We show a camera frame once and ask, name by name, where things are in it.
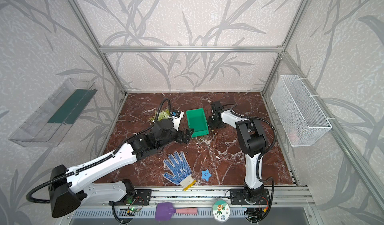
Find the green plastic bin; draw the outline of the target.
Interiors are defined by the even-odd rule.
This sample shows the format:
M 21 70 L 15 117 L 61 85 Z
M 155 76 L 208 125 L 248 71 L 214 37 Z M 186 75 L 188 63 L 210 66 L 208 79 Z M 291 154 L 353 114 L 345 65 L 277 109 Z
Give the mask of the green plastic bin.
M 209 134 L 209 128 L 203 108 L 187 110 L 189 129 L 194 129 L 192 138 Z

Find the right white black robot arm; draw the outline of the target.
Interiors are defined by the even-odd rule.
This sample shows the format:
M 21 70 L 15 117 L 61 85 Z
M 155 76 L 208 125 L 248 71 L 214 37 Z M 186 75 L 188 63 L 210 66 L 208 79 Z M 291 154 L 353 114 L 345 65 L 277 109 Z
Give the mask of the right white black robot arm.
M 245 117 L 225 108 L 220 101 L 213 102 L 211 108 L 212 115 L 208 119 L 210 128 L 224 128 L 229 125 L 237 131 L 239 146 L 246 161 L 244 196 L 252 203 L 264 190 L 261 162 L 268 140 L 263 126 L 255 118 Z

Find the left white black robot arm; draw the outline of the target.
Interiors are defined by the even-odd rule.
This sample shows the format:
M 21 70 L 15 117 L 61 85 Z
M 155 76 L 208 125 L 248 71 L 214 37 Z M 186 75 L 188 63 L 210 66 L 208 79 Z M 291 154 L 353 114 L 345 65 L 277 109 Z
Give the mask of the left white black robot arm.
M 171 119 L 154 123 L 148 130 L 138 133 L 118 146 L 115 150 L 81 165 L 53 168 L 49 185 L 49 204 L 53 218 L 70 214 L 91 198 L 86 187 L 101 177 L 133 164 L 161 151 L 172 142 L 188 144 L 194 129 L 177 130 Z

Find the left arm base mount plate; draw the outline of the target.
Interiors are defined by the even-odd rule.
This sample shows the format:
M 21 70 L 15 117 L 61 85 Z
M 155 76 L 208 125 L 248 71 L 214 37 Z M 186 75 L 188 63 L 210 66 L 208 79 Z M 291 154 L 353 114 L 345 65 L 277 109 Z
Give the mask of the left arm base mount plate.
M 151 189 L 139 189 L 127 192 L 119 201 L 114 202 L 115 206 L 148 206 L 151 199 Z

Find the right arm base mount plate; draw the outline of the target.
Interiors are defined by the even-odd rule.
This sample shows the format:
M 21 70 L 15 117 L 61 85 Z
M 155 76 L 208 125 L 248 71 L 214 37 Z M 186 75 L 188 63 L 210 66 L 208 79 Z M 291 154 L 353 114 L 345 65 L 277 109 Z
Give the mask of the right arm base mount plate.
M 250 203 L 246 201 L 243 189 L 230 189 L 229 194 L 226 195 L 226 197 L 231 200 L 232 205 L 268 206 L 268 204 L 270 203 L 270 194 L 267 189 L 264 189 L 262 195 L 258 197 L 255 202 L 250 202 Z

